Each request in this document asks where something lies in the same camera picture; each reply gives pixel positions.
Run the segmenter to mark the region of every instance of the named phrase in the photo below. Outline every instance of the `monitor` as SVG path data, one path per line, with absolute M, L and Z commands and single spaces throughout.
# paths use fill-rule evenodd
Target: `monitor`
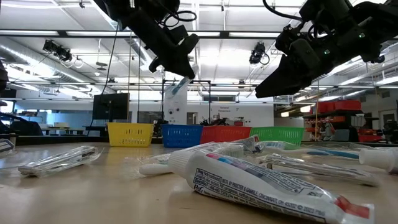
M 93 119 L 127 119 L 129 114 L 129 93 L 94 96 Z

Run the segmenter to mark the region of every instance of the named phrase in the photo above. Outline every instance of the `yellow basket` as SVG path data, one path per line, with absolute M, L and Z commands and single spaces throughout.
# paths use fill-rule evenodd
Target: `yellow basket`
M 112 147 L 148 147 L 154 132 L 153 124 L 107 123 Z

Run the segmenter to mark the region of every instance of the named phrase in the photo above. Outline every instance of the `blue basket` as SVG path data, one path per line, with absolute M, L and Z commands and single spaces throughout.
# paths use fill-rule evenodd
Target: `blue basket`
M 192 147 L 200 144 L 200 125 L 163 124 L 162 136 L 164 147 Z

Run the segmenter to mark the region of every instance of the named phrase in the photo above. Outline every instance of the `desk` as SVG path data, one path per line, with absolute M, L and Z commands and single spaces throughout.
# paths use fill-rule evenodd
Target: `desk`
M 50 131 L 65 131 L 66 134 L 73 134 L 73 132 L 76 131 L 77 134 L 83 134 L 84 129 L 66 128 L 66 127 L 49 127 L 49 128 L 42 128 L 42 131 L 45 131 L 45 135 L 49 135 Z
M 17 147 L 19 152 L 0 163 L 0 166 L 17 166 L 81 145 Z M 108 149 L 109 144 L 106 143 L 84 145 L 105 147 L 105 150 L 91 165 L 75 167 L 41 179 L 23 178 L 16 169 L 1 171 L 1 224 L 311 223 L 197 194 L 184 179 L 175 174 L 135 179 L 132 166 L 134 160 L 128 158 L 170 151 L 161 145 L 153 144 L 141 149 Z M 388 175 L 380 169 L 360 166 L 357 161 L 324 159 L 323 162 L 361 167 L 376 174 L 381 180 L 380 187 L 325 180 L 311 182 L 341 194 L 353 203 L 375 204 L 376 223 L 397 223 L 397 176 Z

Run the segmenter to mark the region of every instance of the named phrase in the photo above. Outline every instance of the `door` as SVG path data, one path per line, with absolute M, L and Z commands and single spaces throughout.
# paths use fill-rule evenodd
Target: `door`
M 197 124 L 198 113 L 187 113 L 187 125 Z
M 388 121 L 397 121 L 397 111 L 396 110 L 389 110 L 389 111 L 382 111 L 380 112 L 380 125 L 381 129 L 383 129 L 384 124 Z

